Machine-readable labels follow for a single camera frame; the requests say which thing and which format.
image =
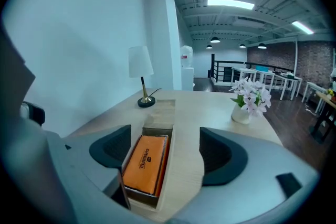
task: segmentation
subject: railing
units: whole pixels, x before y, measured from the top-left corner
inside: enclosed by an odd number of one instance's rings
[[[221,63],[232,63],[232,64],[240,64],[240,65],[246,65],[246,68],[256,68],[256,66],[263,66],[272,68],[274,72],[281,73],[282,71],[287,72],[293,72],[293,69],[288,69],[284,67],[277,67],[277,66],[271,66],[271,65],[263,65],[262,63],[254,63],[254,62],[241,62],[241,61],[216,61],[215,55],[211,55],[211,68],[208,71],[208,77],[214,78],[216,82],[230,82],[232,79],[232,66],[221,66]],[[233,73],[233,81],[239,80],[240,72],[237,70],[234,70]],[[257,74],[256,80],[260,78],[260,74]],[[265,78],[266,83],[270,83],[271,79],[266,76]]]

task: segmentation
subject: brick wall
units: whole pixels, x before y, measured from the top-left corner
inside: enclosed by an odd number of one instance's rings
[[[257,47],[248,48],[247,61],[294,69],[294,42],[283,42],[266,46],[266,50],[258,49]],[[329,87],[333,63],[333,48],[336,48],[336,42],[298,42],[296,76],[302,78],[301,94],[304,93],[307,81],[316,83],[324,88]]]
[[[247,49],[247,61],[294,69],[295,44],[294,42],[276,43],[266,45],[267,49],[251,47]]]
[[[297,76],[302,78],[301,94],[304,93],[307,81],[314,82],[324,88],[329,87],[333,48],[335,47],[336,42],[298,42]]]

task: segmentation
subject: white lampshade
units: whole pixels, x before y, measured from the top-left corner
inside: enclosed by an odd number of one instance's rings
[[[128,70],[130,78],[139,78],[154,74],[147,46],[129,48]]]

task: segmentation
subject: desk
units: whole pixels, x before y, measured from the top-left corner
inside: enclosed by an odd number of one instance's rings
[[[322,92],[316,92],[316,95],[321,98],[325,102],[324,109],[322,110],[321,115],[319,116],[318,120],[316,121],[316,124],[314,128],[310,128],[311,135],[317,140],[318,142],[324,142],[326,139],[328,133],[330,132],[331,128],[334,125],[335,122],[335,116],[334,119],[331,121],[329,120],[330,115],[335,111],[336,104],[333,103],[331,100],[327,98],[327,96]],[[318,129],[323,121],[326,121],[329,124],[329,128],[326,131],[325,135],[319,135],[318,136]]]
[[[312,82],[308,81],[308,82],[307,82],[307,85],[306,85],[306,89],[305,89],[305,91],[304,91],[305,93],[303,94],[303,97],[302,97],[302,101],[301,101],[301,103],[303,103],[303,102],[305,101],[305,97],[306,97],[308,88],[312,88],[313,90],[318,91],[318,92],[325,92],[325,88],[322,88],[322,87],[320,87],[320,86],[317,86],[315,83],[312,83]]]
[[[302,78],[299,78],[299,77],[296,77],[296,76],[294,76],[294,78],[297,79],[297,80],[299,81],[299,86],[298,86],[298,89],[297,89],[297,91],[296,91],[296,97],[298,97],[298,95],[299,95],[299,91],[300,91],[300,88],[301,88]]]
[[[232,93],[157,91],[157,100],[175,99],[175,144],[171,159],[170,174],[166,183],[165,200],[159,212],[133,206],[132,211],[154,221],[164,222],[184,207],[199,192],[204,175],[204,163],[199,153],[200,127],[228,130],[242,135],[261,138],[282,145],[277,134],[265,119],[253,119],[243,125],[231,119],[235,106],[230,98]],[[132,146],[141,133],[145,120],[153,112],[150,108],[138,107],[137,100],[142,91],[137,92],[71,135],[85,135],[117,125],[132,125]]]
[[[268,72],[260,71],[260,70],[257,70],[257,69],[251,69],[251,70],[255,70],[255,71],[257,71],[257,73],[260,74],[260,79],[259,79],[259,81],[260,81],[261,83],[264,81],[264,77],[265,77],[265,85],[266,85],[266,78],[267,78],[267,76],[272,76],[271,84],[269,85],[269,93],[271,93],[275,73],[270,72],[270,71],[268,71]]]
[[[233,74],[234,74],[235,70],[240,72],[239,80],[241,80],[243,78],[243,74],[244,73],[248,73],[248,74],[254,74],[254,76],[253,76],[253,82],[256,81],[256,75],[257,75],[257,71],[256,70],[249,69],[249,68],[232,67],[231,86],[232,86],[232,83],[233,83]]]
[[[294,84],[294,87],[292,85],[292,93],[290,95],[290,100],[293,100],[293,97],[294,97],[294,94],[295,94],[295,89],[296,89],[296,86],[298,84],[298,80],[297,79],[290,79],[288,77],[285,77],[285,76],[281,76],[281,75],[275,75],[276,76],[276,81],[278,80],[278,78],[280,78],[281,80],[283,80],[285,83],[283,85],[283,88],[282,88],[282,93],[281,93],[281,96],[280,96],[280,100],[282,100],[282,97],[284,97],[284,93],[285,93],[285,90],[287,88],[287,82],[288,81],[291,81],[293,84]]]

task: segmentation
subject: cable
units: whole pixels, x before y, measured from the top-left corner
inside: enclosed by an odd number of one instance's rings
[[[306,106],[306,111],[308,111],[308,112],[310,112],[311,114],[313,114],[314,116],[316,116],[315,113],[313,113],[313,112],[310,111],[310,109],[308,108],[308,106],[307,106],[306,104],[305,104],[305,106]]]
[[[152,94],[154,94],[155,92],[157,92],[157,91],[159,91],[159,90],[162,90],[162,88],[158,88],[158,89],[156,89],[155,91],[153,91],[153,92],[151,93],[150,96],[152,96]]]

